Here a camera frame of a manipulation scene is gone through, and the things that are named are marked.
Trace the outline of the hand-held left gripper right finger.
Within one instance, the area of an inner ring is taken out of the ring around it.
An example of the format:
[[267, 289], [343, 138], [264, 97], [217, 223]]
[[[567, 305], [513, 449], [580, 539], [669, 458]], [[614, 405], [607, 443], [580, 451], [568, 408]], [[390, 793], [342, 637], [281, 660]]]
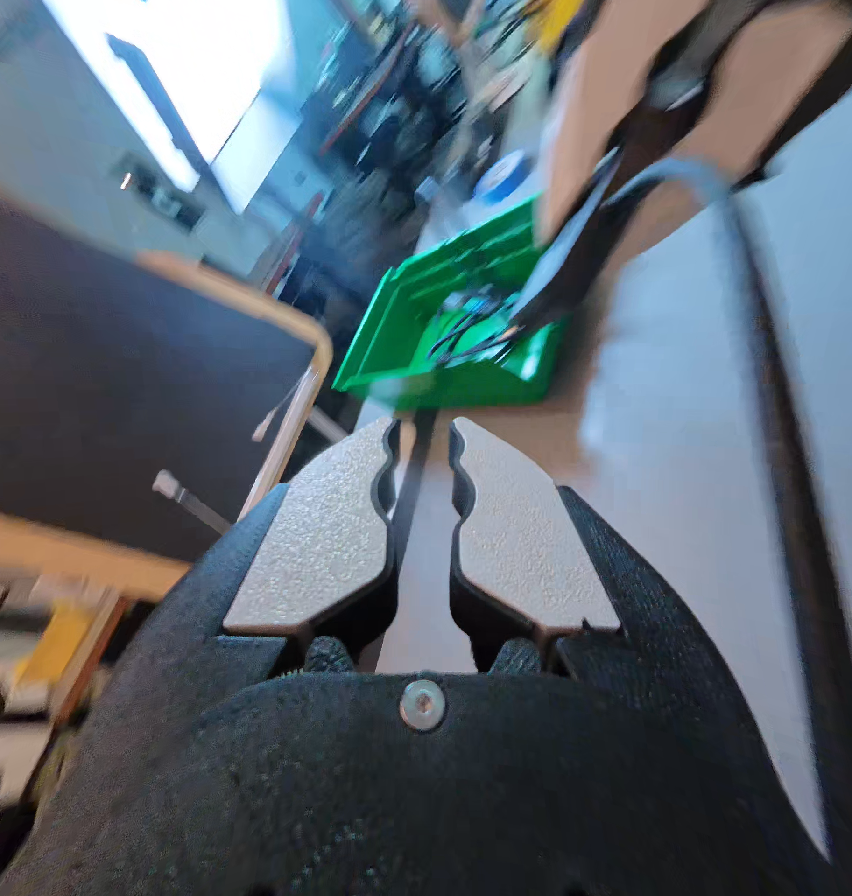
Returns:
[[463, 584], [539, 642], [621, 621], [563, 496], [528, 456], [464, 417], [450, 427], [462, 509], [456, 531]]

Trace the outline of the blue tape roll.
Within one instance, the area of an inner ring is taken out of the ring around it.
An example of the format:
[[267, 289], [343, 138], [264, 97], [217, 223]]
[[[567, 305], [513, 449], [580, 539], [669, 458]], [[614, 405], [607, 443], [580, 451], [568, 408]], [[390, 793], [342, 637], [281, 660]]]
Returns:
[[542, 187], [534, 156], [522, 150], [510, 151], [480, 178], [472, 202], [478, 210], [497, 214], [531, 200]]

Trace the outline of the green plastic bin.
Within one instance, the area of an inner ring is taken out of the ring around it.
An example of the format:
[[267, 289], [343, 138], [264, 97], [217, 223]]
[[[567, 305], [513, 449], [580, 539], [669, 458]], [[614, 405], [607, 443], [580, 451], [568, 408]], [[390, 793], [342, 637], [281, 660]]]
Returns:
[[380, 281], [333, 386], [397, 411], [522, 406], [541, 402], [554, 378], [567, 322], [544, 327], [496, 357], [434, 367], [425, 352], [443, 300], [483, 283], [520, 290], [540, 258], [537, 196], [419, 252]]

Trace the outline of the black panel with wooden rim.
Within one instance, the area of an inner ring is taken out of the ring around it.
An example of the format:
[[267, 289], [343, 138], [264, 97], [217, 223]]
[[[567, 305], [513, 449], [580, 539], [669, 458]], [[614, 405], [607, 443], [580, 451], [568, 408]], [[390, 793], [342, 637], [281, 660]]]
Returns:
[[242, 520], [332, 356], [296, 308], [173, 253], [128, 261], [0, 196], [0, 566], [160, 600], [219, 534], [155, 493], [157, 473]]

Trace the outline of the bright softbox light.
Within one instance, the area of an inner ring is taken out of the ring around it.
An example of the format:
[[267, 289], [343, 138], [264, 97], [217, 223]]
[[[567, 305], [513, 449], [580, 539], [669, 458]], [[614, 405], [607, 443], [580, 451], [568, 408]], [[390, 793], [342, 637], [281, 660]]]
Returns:
[[287, 3], [43, 5], [175, 185], [243, 214], [300, 123]]

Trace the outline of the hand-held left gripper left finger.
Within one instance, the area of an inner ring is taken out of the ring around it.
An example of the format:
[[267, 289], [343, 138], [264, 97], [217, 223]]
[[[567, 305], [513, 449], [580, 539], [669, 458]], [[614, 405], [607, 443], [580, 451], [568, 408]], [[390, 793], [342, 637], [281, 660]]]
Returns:
[[399, 421], [382, 417], [317, 455], [288, 483], [223, 620], [232, 635], [300, 636], [383, 581]]

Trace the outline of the white tipped pin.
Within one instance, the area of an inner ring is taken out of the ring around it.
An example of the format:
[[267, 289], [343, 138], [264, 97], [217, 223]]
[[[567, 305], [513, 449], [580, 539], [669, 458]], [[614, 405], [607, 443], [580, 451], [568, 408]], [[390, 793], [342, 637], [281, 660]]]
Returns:
[[253, 442], [263, 442], [263, 439], [266, 436], [271, 424], [275, 420], [278, 412], [281, 411], [284, 407], [290, 405], [290, 403], [295, 399], [299, 388], [307, 382], [307, 378], [308, 372], [306, 371], [297, 378], [296, 382], [285, 393], [284, 397], [282, 397], [277, 402], [277, 404], [266, 413], [263, 420], [257, 425], [252, 433], [251, 439]]
[[152, 484], [152, 490], [180, 506], [196, 520], [202, 522], [219, 535], [226, 534], [232, 526], [230, 521], [201, 501], [166, 469], [162, 469], [157, 473]]

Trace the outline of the black adapter box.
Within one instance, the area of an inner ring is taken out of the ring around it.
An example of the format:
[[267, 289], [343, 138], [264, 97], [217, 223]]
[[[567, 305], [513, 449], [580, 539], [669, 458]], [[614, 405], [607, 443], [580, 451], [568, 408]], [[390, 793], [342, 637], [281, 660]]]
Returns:
[[666, 158], [611, 191], [621, 158], [604, 161], [576, 214], [543, 253], [511, 319], [514, 338], [571, 313], [588, 295], [627, 226], [661, 184], [689, 187], [701, 208], [717, 210], [718, 245], [739, 306], [739, 333], [752, 384], [758, 441], [770, 493], [797, 636], [825, 841], [843, 892], [852, 892], [852, 636], [801, 404], [756, 236], [737, 190], [713, 166]]

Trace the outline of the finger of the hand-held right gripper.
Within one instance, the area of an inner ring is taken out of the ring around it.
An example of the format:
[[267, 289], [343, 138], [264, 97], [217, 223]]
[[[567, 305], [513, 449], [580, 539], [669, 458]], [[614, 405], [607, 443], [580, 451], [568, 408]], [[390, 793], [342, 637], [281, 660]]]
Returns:
[[669, 154], [750, 175], [851, 40], [852, 2], [603, 2], [603, 197]]
[[542, 152], [546, 183], [535, 242], [554, 240], [606, 154], [611, 134], [643, 94], [662, 46], [678, 32], [678, 2], [609, 1], [570, 58], [552, 103], [552, 139]]

